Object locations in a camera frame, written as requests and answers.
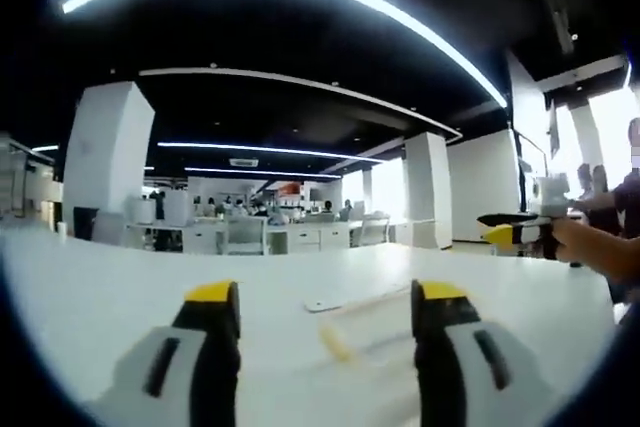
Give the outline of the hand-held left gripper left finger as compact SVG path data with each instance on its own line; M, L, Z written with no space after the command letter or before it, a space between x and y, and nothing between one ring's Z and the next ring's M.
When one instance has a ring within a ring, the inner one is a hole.
M101 426L234 426L241 368L239 287L188 292L169 325L152 328L117 362L93 402Z

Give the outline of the person's right hand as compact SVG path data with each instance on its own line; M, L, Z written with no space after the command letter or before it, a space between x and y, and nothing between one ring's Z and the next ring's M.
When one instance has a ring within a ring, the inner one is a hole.
M570 219L556 219L551 227L552 236L558 242L557 260L584 264L613 278L624 276L626 248L623 239Z

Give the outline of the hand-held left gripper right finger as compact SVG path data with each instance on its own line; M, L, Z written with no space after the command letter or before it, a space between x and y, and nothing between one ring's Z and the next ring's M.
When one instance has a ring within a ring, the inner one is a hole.
M422 426L543 422L546 381L527 345L453 284L414 279L410 298Z

